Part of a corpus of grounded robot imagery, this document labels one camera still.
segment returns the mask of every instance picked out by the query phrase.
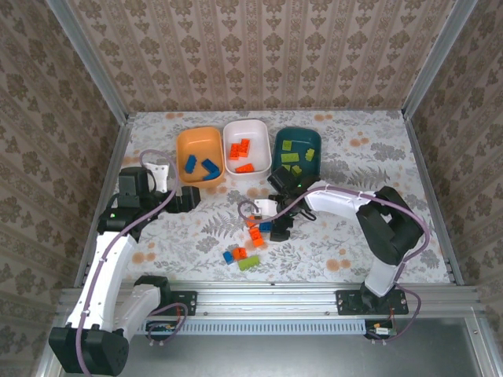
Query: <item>blue block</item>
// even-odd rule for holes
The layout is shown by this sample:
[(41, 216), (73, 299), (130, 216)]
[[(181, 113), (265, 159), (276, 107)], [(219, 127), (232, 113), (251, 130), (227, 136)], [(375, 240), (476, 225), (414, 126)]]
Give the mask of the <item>blue block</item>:
[(213, 173), (208, 174), (203, 178), (203, 181), (210, 181), (211, 179), (215, 179), (220, 175), (220, 170), (217, 168)]
[(209, 171), (210, 173), (213, 173), (213, 172), (219, 170), (219, 168), (209, 159), (205, 159), (201, 163), (201, 165), (203, 165), (203, 168), (206, 169), (207, 171)]
[(187, 162), (185, 163), (185, 171), (189, 174), (192, 174), (194, 172), (194, 168), (196, 167), (196, 157), (195, 155), (190, 155), (189, 158), (187, 159)]
[(226, 251), (225, 253), (223, 253), (223, 258), (226, 260), (226, 263), (228, 265), (234, 262), (233, 255), (230, 253), (230, 251)]
[(263, 222), (262, 224), (259, 224), (259, 231), (262, 233), (268, 233), (272, 227), (273, 225), (270, 222)]

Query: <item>floral tablecloth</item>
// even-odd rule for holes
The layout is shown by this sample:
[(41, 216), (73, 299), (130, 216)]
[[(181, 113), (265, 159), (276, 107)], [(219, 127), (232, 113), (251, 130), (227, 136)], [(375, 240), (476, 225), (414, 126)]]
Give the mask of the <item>floral tablecloth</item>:
[[(138, 165), (147, 148), (176, 153), (176, 137), (197, 126), (222, 129), (238, 119), (260, 119), (268, 127), (271, 150), (276, 133), (301, 126), (321, 135), (321, 177), (362, 191), (383, 185), (396, 188), (410, 207), (426, 220), (431, 243), (410, 261), (401, 280), (409, 283), (448, 283), (442, 252), (400, 112), (276, 111), (276, 112), (147, 112), (134, 121), (123, 167)], [(153, 156), (151, 162), (161, 163)], [(206, 281), (354, 282), (365, 279), (372, 254), (356, 223), (331, 214), (316, 222), (299, 217), (284, 243), (253, 247), (247, 228), (237, 215), (237, 203), (266, 198), (273, 189), (266, 180), (234, 181), (228, 175), (217, 188), (202, 189), (201, 202), (188, 214), (161, 214), (147, 226), (127, 267), (127, 278), (144, 273), (168, 279)], [(241, 272), (227, 265), (222, 253), (246, 247), (260, 257), (260, 266)]]

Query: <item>green block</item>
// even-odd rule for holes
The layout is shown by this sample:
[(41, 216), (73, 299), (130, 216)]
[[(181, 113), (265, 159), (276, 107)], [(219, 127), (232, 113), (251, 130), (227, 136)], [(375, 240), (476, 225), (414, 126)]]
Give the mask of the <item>green block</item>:
[(281, 154), (282, 163), (297, 163), (299, 162), (299, 153), (282, 153)]
[(314, 157), (314, 149), (312, 149), (312, 148), (307, 149), (306, 160), (307, 161), (312, 161), (313, 157)]
[(246, 269), (250, 269), (251, 267), (255, 267), (256, 265), (259, 264), (260, 262), (258, 255), (253, 255), (250, 258), (241, 259), (240, 261), (237, 261), (237, 265), (239, 266), (239, 269), (241, 271), (245, 271)]
[(300, 169), (299, 165), (295, 165), (292, 167), (292, 173), (298, 177), (302, 173), (302, 169)]
[(283, 140), (283, 150), (291, 151), (292, 150), (292, 141), (291, 140)]

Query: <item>white bowl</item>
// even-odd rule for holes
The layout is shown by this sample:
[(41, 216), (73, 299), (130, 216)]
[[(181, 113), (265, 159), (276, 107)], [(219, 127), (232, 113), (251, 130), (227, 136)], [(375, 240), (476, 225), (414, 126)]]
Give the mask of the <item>white bowl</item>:
[[(237, 160), (229, 159), (232, 144), (240, 144), (241, 139), (250, 139), (248, 157)], [(223, 153), (226, 170), (229, 175), (237, 180), (259, 180), (269, 176), (273, 159), (270, 155), (269, 134), (264, 122), (257, 119), (237, 120), (226, 125), (223, 129)], [(237, 167), (247, 163), (253, 164), (255, 171), (252, 173), (236, 173)]]

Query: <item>patterned wall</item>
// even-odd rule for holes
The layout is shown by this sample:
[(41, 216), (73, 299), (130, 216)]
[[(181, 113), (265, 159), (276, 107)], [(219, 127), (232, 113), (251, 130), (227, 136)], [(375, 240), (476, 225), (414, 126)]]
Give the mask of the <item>patterned wall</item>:
[(129, 111), (400, 108), (454, 0), (70, 0)]
[(503, 2), (479, 0), (413, 123), (464, 278), (503, 341)]
[(118, 126), (44, 1), (0, 2), (0, 375), (74, 283)]

